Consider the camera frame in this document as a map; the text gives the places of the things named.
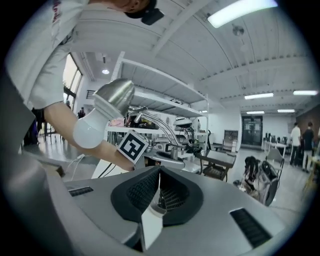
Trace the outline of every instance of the workbench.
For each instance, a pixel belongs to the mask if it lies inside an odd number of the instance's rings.
[[[237,156],[232,153],[217,152],[207,150],[203,155],[201,153],[195,156],[200,159],[201,174],[218,180],[228,181],[228,170],[236,162]],[[208,161],[208,165],[203,169],[203,161]]]

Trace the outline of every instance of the door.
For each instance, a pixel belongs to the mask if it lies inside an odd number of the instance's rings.
[[[262,116],[242,117],[242,144],[261,146],[263,137]]]

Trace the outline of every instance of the ceiling beam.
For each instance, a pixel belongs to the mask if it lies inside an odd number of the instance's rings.
[[[270,59],[264,60],[256,63],[252,63],[249,65],[244,65],[240,67],[236,67],[219,74],[215,74],[209,78],[202,80],[200,83],[203,86],[210,86],[217,82],[221,82],[225,79],[230,79],[233,77],[238,77],[245,75],[254,71],[264,71],[270,69],[279,69],[279,68],[287,68],[287,67],[297,67],[297,66],[311,66],[311,60],[307,57],[287,57],[287,58],[278,58],[278,59]]]
[[[157,44],[153,47],[152,53],[154,56],[158,54],[161,48],[166,44],[170,37],[195,13],[209,4],[212,0],[197,0],[191,3],[186,9],[184,9],[181,14],[175,19],[170,27],[164,32],[160,37]]]

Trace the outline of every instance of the wall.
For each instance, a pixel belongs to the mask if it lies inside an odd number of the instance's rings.
[[[92,82],[91,80],[88,80],[87,76],[83,75],[78,91],[76,93],[76,100],[74,103],[73,112],[78,113],[81,107],[84,107],[84,109],[86,110],[86,108],[88,108],[86,105],[93,105],[94,101],[92,99],[87,99],[87,91],[96,91],[108,82],[108,80],[97,80]]]
[[[301,133],[303,133],[308,128],[308,122],[312,122],[312,130],[314,132],[314,137],[318,140],[318,132],[320,127],[320,104],[296,117],[298,126],[300,127]]]
[[[291,131],[288,131],[288,124],[291,122],[292,117],[284,115],[262,115],[262,137],[266,133],[275,135],[275,138],[282,138],[284,136],[290,138]]]
[[[225,130],[238,131],[238,142],[236,150],[241,146],[242,140],[242,118],[239,108],[225,108],[217,112],[209,113],[209,130],[211,131],[210,143],[222,144],[225,136]],[[207,127],[207,119],[199,117],[201,129]]]

